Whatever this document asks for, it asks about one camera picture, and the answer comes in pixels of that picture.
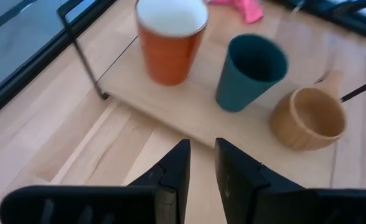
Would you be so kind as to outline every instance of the wooden board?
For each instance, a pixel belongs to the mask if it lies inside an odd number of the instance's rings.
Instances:
[[[285,12],[280,7],[269,5],[268,14],[272,16],[255,24],[257,28],[254,29],[243,25],[241,18],[228,7],[209,8],[209,25],[186,82],[173,87],[154,83],[146,75],[136,39],[100,79],[101,87],[210,147],[214,146],[215,138],[226,138],[255,159],[300,184],[328,187],[334,146],[314,152],[293,152],[283,147],[268,127],[269,113],[283,95],[300,86],[311,85],[325,72],[329,56],[327,47],[319,47],[317,52],[308,55],[318,60],[322,67],[312,66],[307,61],[309,58],[302,61],[300,67],[295,63],[296,72],[291,71],[281,83],[243,111],[228,113],[220,109],[214,100],[228,41],[237,34],[251,31],[276,35],[277,21],[273,15],[281,17]]]

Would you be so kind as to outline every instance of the wooden floor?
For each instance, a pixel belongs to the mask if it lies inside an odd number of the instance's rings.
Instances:
[[[119,0],[80,37],[97,78],[136,37],[133,4]],[[340,32],[356,40],[343,45],[366,48],[365,39]],[[366,52],[346,57],[349,90],[366,82]],[[330,186],[366,188],[366,93],[344,106],[349,128],[335,149]],[[0,201],[24,185],[128,184],[182,138],[116,99],[100,100],[69,47],[0,111]],[[192,148],[186,222],[226,223],[214,151],[195,141]]]

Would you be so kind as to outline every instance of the pink cloth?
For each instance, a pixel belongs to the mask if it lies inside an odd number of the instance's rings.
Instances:
[[[263,12],[257,0],[211,0],[211,4],[234,4],[243,15],[247,24],[256,22],[263,17]]]

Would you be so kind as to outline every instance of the orange cup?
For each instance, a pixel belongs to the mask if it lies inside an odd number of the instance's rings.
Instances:
[[[201,0],[138,0],[136,21],[149,76],[178,85],[188,76],[208,22]]]

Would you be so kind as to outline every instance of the cup rim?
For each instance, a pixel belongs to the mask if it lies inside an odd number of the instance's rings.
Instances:
[[[284,75],[282,75],[280,78],[278,78],[278,79],[275,79],[275,80],[273,80],[273,81],[270,81],[270,82],[268,82],[268,81],[261,81],[261,80],[257,80],[257,79],[254,79],[254,78],[250,78],[250,77],[248,77],[248,76],[246,76],[245,74],[243,74],[243,72],[241,72],[236,66],[235,66],[235,63],[234,63],[234,61],[233,61],[233,59],[231,58],[231,56],[230,56],[230,44],[234,41],[234,40],[237,40],[238,38],[240,38],[240,37],[256,37],[256,38],[259,38],[259,39],[262,39],[262,40],[265,40],[265,41],[267,41],[269,44],[271,44],[273,47],[275,47],[276,49],[278,49],[279,51],[280,51],[280,53],[283,55],[283,57],[284,57],[284,60],[285,60],[285,63],[286,63],[286,69],[285,69],[285,71],[284,71]],[[281,47],[279,46],[279,45],[277,45],[276,43],[274,43],[271,39],[269,39],[269,38],[267,38],[267,37],[264,37],[264,36],[262,36],[262,35],[258,35],[258,34],[238,34],[238,35],[236,35],[235,37],[233,37],[230,41],[229,41],[229,43],[228,43],[228,45],[227,45],[227,53],[226,53],[226,55],[227,55],[227,58],[228,58],[228,60],[231,62],[231,63],[233,63],[233,69],[236,71],[236,72],[238,72],[239,74],[242,74],[243,76],[245,76],[245,77],[247,77],[247,79],[245,79],[245,80],[251,80],[252,82],[258,82],[258,83],[262,83],[262,84],[265,84],[265,83],[278,83],[278,82],[280,82],[281,80],[283,80],[285,77],[286,77],[286,75],[287,75],[287,72],[288,72],[288,58],[287,58],[287,55],[284,53],[284,51],[281,49]]]
[[[330,99],[331,101],[334,102],[334,104],[336,105],[337,108],[339,108],[342,118],[344,120],[344,126],[342,128],[342,131],[335,136],[325,136],[325,135],[321,135],[315,131],[313,131],[311,128],[308,128],[302,121],[302,119],[299,117],[296,108],[295,108],[295,96],[298,95],[298,93],[302,90],[305,89],[313,89],[313,90],[317,90],[320,94],[328,97],[328,99]],[[303,87],[303,88],[299,88],[295,91],[293,91],[293,93],[291,94],[291,96],[289,97],[289,110],[293,116],[293,119],[295,121],[295,123],[302,128],[302,130],[304,130],[306,133],[310,134],[311,136],[317,137],[319,139],[325,139],[325,140],[336,140],[339,139],[340,137],[342,137],[342,135],[344,134],[346,128],[347,128],[347,115],[345,113],[345,110],[343,109],[342,105],[340,104],[340,102],[335,99],[334,97],[332,97],[331,95],[329,95],[328,93],[316,88],[316,87]]]
[[[163,36],[163,37],[168,37],[168,38],[176,38],[176,39],[180,39],[180,38],[186,38],[186,37],[190,37],[192,35],[198,34],[200,31],[202,31],[208,24],[209,21],[209,10],[208,7],[204,4],[204,2],[202,2],[202,4],[205,7],[205,10],[207,11],[207,20],[204,22],[204,24],[198,28],[197,30],[195,30],[193,33],[190,34],[186,34],[186,35],[168,35],[168,34],[162,34],[154,29],[149,28],[146,23],[140,19],[139,15],[138,15],[138,4],[139,4],[140,0],[136,0],[136,3],[134,4],[134,16],[136,17],[136,21],[138,23],[140,23],[146,30],[151,31],[153,34],[159,35],[159,36]]]

